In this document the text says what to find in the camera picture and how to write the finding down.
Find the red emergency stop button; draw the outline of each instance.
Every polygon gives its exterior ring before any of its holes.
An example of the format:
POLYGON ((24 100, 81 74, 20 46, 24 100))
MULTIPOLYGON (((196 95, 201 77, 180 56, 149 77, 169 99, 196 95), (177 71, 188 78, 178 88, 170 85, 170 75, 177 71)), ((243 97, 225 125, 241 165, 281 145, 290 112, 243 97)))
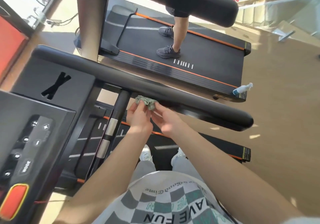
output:
POLYGON ((15 184, 8 191, 0 207, 0 218, 5 221, 12 220, 18 213, 27 193, 29 185, 15 184))

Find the green cloth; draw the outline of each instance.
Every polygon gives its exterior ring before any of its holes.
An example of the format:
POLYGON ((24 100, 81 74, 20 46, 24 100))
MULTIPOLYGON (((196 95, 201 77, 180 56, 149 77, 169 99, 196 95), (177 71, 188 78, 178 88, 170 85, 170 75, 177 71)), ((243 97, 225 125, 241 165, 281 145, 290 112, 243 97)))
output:
POLYGON ((146 105, 149 110, 154 110, 156 108, 155 102, 158 102, 157 100, 139 95, 138 97, 136 97, 136 104, 139 104, 140 100, 144 102, 144 105, 146 105))

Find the person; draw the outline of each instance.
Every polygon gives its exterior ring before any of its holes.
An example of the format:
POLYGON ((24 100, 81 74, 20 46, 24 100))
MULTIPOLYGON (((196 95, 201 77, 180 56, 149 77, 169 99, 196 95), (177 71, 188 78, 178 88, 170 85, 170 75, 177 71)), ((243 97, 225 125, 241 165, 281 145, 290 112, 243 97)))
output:
POLYGON ((171 27, 159 28, 159 33, 162 36, 173 38, 173 44, 158 49, 157 55, 163 59, 179 58, 181 56, 180 47, 189 27, 189 14, 167 6, 165 8, 170 15, 174 16, 175 24, 171 27))
POLYGON ((159 103, 153 112, 133 103, 127 123, 124 138, 54 224, 320 223, 159 103), (172 171, 155 170, 146 146, 150 118, 180 147, 172 171))

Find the red panel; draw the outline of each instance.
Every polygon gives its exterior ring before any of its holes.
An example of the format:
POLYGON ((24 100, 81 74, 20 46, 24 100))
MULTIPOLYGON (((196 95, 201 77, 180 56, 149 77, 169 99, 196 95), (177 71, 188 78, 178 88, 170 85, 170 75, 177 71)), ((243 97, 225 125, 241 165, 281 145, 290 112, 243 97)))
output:
POLYGON ((0 218, 9 221, 15 217, 26 197, 28 188, 26 184, 16 184, 9 190, 0 207, 0 218))
POLYGON ((24 35, 0 16, 0 77, 24 40, 24 35))

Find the forearm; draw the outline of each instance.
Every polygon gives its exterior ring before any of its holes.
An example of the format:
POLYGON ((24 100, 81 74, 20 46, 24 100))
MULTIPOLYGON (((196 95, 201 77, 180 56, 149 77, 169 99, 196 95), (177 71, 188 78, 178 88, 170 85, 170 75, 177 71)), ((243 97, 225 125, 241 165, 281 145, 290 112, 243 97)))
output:
POLYGON ((186 124, 178 126, 171 137, 216 198, 241 222, 281 223, 302 216, 273 187, 186 124))
POLYGON ((126 192, 148 137, 130 128, 112 154, 61 210, 55 223, 92 223, 126 192))

